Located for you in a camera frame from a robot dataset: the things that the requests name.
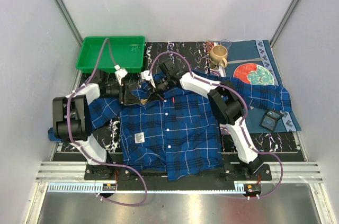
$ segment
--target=black square object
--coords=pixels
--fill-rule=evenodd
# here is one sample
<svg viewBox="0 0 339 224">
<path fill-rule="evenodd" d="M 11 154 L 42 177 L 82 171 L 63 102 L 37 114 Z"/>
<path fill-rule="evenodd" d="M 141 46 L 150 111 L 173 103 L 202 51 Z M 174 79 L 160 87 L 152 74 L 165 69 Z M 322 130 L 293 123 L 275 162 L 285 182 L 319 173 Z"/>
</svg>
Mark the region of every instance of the black square object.
<svg viewBox="0 0 339 224">
<path fill-rule="evenodd" d="M 279 111 L 269 109 L 263 116 L 263 119 L 261 120 L 260 126 L 268 129 L 269 131 L 274 132 L 276 125 L 278 124 L 278 121 L 283 117 L 284 115 L 281 114 Z"/>
</svg>

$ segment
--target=beige mug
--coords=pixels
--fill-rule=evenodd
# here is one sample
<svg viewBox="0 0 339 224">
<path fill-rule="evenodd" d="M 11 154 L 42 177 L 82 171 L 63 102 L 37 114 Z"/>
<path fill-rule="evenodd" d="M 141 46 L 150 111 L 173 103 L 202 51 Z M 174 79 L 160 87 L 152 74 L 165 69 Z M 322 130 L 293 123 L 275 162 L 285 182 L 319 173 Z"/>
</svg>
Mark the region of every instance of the beige mug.
<svg viewBox="0 0 339 224">
<path fill-rule="evenodd" d="M 210 51 L 210 60 L 214 65 L 220 65 L 223 68 L 227 67 L 227 48 L 221 45 L 214 46 Z"/>
</svg>

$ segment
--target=round plate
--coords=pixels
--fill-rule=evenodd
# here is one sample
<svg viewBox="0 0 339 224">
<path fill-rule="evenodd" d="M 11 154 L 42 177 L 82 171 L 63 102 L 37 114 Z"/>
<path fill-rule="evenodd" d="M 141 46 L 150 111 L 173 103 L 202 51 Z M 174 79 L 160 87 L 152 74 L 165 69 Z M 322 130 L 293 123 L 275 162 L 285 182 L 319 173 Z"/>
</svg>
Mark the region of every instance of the round plate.
<svg viewBox="0 0 339 224">
<path fill-rule="evenodd" d="M 274 77 L 268 69 L 258 64 L 242 64 L 233 74 L 234 77 L 252 85 L 274 85 Z"/>
</svg>

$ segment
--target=white wall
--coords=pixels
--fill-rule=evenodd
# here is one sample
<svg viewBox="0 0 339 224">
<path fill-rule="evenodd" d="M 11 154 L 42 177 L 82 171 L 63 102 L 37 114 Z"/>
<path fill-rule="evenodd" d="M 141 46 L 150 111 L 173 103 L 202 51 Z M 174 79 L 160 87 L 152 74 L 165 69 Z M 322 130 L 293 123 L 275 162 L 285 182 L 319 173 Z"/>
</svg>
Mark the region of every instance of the white wall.
<svg viewBox="0 0 339 224">
<path fill-rule="evenodd" d="M 269 39 L 291 0 L 64 0 L 83 37 Z"/>
<path fill-rule="evenodd" d="M 79 46 L 53 0 L 0 0 L 0 216 L 18 224 L 53 144 L 52 99 L 69 92 Z"/>
<path fill-rule="evenodd" d="M 301 0 L 273 48 L 310 160 L 339 218 L 339 2 Z"/>
</svg>

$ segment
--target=blue mat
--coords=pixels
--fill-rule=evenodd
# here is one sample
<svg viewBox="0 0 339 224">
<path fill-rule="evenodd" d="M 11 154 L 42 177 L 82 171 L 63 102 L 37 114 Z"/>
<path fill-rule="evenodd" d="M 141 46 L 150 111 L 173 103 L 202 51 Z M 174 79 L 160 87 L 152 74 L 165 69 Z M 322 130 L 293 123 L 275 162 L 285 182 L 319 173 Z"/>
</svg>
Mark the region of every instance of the blue mat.
<svg viewBox="0 0 339 224">
<path fill-rule="evenodd" d="M 228 52 L 229 52 L 227 57 L 228 61 L 247 60 L 263 57 L 264 58 L 263 61 L 250 61 L 250 62 L 259 64 L 267 68 L 272 73 L 275 84 L 283 86 L 268 40 L 250 40 L 250 41 L 232 42 L 232 45 L 229 48 Z M 235 69 L 242 64 L 229 64 L 225 69 L 226 75 L 233 77 Z M 246 119 L 246 125 L 250 133 L 270 132 L 260 127 L 259 125 L 265 112 L 266 110 L 258 108 L 253 108 L 252 110 L 249 110 L 248 117 Z M 282 113 L 284 114 L 284 117 L 279 120 L 279 123 L 276 126 L 274 132 L 301 130 L 300 125 L 293 112 L 282 112 Z"/>
</svg>

